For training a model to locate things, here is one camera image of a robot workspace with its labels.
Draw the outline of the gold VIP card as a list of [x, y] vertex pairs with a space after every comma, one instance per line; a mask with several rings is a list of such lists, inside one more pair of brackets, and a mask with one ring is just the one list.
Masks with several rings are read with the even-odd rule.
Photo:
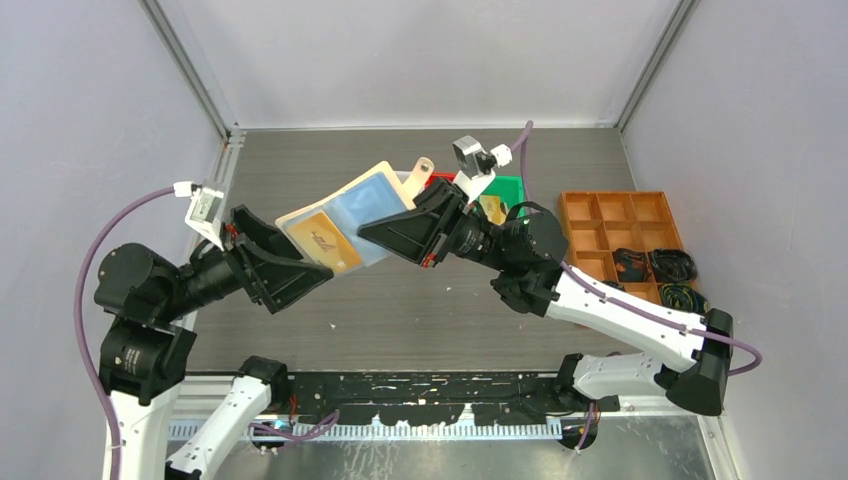
[[288, 224], [283, 231], [306, 257], [342, 274], [364, 265], [351, 242], [323, 211]]

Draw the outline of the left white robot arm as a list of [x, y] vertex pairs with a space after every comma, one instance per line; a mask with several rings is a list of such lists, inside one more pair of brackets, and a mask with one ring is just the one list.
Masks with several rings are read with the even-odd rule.
[[95, 303], [114, 318], [100, 346], [96, 385], [109, 405], [114, 479], [211, 479], [261, 413], [292, 397], [287, 366], [245, 360], [200, 429], [175, 453], [167, 450], [172, 414], [196, 341], [181, 320], [244, 292], [272, 313], [329, 281], [332, 271], [308, 262], [276, 228], [243, 206], [177, 266], [140, 243], [106, 255]]

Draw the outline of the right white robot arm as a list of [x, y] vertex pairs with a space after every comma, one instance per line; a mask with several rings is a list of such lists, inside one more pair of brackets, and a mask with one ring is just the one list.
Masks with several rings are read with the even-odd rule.
[[567, 265], [558, 219], [535, 202], [515, 205], [496, 224], [438, 179], [414, 203], [360, 226], [358, 235], [425, 268], [448, 255], [491, 268], [492, 288], [511, 310], [582, 325], [633, 347], [630, 355], [565, 356], [552, 386], [564, 410], [590, 410], [616, 395], [658, 395], [695, 414], [721, 414], [733, 354], [730, 314], [665, 308]]

